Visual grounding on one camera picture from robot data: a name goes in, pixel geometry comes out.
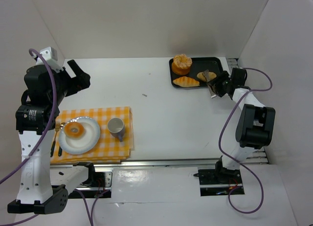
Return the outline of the metal tongs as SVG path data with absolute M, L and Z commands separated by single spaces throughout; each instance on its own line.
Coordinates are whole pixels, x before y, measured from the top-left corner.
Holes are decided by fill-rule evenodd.
M 213 92 L 213 89 L 212 89 L 212 86 L 209 84 L 209 70 L 206 70 L 203 72 L 205 78 L 206 78 L 206 84 L 208 86 L 208 89 L 209 89 L 209 92 L 210 92 L 210 95 L 211 95 L 211 98 L 215 98 L 216 97 L 216 94 Z

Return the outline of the oval brown bread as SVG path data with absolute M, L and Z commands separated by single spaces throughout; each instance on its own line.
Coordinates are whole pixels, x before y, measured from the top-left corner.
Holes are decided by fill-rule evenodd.
M 209 72 L 209 81 L 210 81 L 210 80 L 213 80 L 213 79 L 216 78 L 216 77 L 217 77 L 217 75 L 216 75 L 214 72 Z M 206 78 L 205 78 L 203 72 L 199 72 L 199 73 L 197 74 L 197 78 L 200 79 L 201 81 L 206 82 Z

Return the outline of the glazed donut bread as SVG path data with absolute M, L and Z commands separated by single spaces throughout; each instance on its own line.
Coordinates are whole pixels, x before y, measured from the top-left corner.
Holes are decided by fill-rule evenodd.
M 63 129 L 65 136 L 71 139 L 80 139 L 85 133 L 84 126 L 79 122 L 70 122 Z

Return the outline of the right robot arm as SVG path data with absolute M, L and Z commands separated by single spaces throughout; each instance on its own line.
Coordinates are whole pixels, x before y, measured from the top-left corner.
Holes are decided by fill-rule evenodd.
M 247 68 L 234 68 L 232 73 L 223 71 L 207 84 L 215 96 L 228 95 L 241 115 L 235 131 L 237 146 L 223 155 L 215 164 L 214 176 L 220 183 L 228 183 L 239 175 L 240 165 L 256 150 L 269 146 L 272 140 L 275 109 L 262 104 L 253 94 L 255 90 L 245 86 Z

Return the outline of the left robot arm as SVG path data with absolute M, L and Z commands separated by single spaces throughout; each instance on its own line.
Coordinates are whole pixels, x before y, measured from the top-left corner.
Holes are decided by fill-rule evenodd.
M 7 205 L 8 213 L 60 213 L 78 185 L 94 180 L 95 169 L 89 162 L 79 162 L 67 172 L 59 172 L 54 184 L 50 180 L 58 106 L 65 97 L 90 86 L 90 76 L 74 60 L 68 65 L 75 73 L 73 78 L 58 64 L 37 63 L 26 71 L 27 90 L 15 115 L 22 148 L 21 184 L 16 199 Z

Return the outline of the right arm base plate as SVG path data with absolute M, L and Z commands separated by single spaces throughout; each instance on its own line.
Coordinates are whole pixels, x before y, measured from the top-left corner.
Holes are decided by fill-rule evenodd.
M 193 174 L 199 180 L 201 196 L 243 195 L 245 193 L 239 170 L 230 175 L 218 175 L 214 169 L 199 169 Z

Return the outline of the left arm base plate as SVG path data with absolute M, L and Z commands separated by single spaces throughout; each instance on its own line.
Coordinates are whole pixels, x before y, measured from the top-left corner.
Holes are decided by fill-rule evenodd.
M 112 196 L 112 171 L 96 172 L 93 182 L 81 184 L 76 189 L 82 192 L 86 199 L 97 197 L 108 199 Z

